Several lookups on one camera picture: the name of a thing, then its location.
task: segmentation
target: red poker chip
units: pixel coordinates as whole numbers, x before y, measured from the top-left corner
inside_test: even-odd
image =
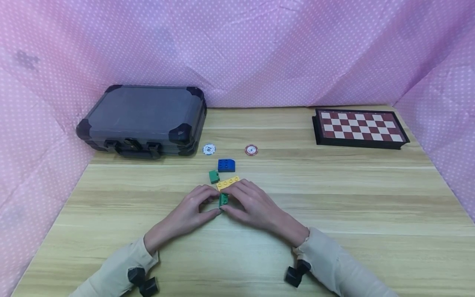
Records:
[[[254,156],[257,154],[258,150],[257,150],[257,146],[253,145],[253,144],[250,144],[248,146],[246,146],[246,148],[244,149],[244,152],[248,155],[248,156]]]

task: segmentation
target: gray suitcase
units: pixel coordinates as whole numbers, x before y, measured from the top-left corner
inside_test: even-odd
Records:
[[[98,151],[159,159],[196,152],[206,118],[197,87],[110,86],[76,127]]]

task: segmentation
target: person's left hand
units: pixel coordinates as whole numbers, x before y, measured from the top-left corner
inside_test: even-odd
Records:
[[[145,234],[143,241],[147,251],[152,254],[166,241],[189,233],[217,217],[220,209],[201,213],[200,205],[218,196],[219,192],[209,185],[194,188],[165,219]]]

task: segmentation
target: wooden tabletop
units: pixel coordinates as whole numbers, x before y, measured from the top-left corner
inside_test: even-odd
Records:
[[[317,146],[314,113],[210,109],[193,157],[151,162],[96,153],[14,296],[67,296],[196,185],[209,183],[218,158],[236,160],[236,174],[221,179],[254,181],[401,296],[473,296],[475,227],[409,129],[411,143],[400,151]],[[200,151],[206,143],[216,145],[214,155]],[[248,144],[257,155],[244,153]],[[222,214],[163,248],[151,275],[159,296],[332,296],[308,276],[297,290],[286,284],[293,259],[279,239]]]

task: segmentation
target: pink polka dot backdrop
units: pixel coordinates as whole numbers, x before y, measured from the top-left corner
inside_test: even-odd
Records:
[[[210,107],[395,105],[475,219],[475,1],[0,1],[0,296],[93,151],[112,84]]]

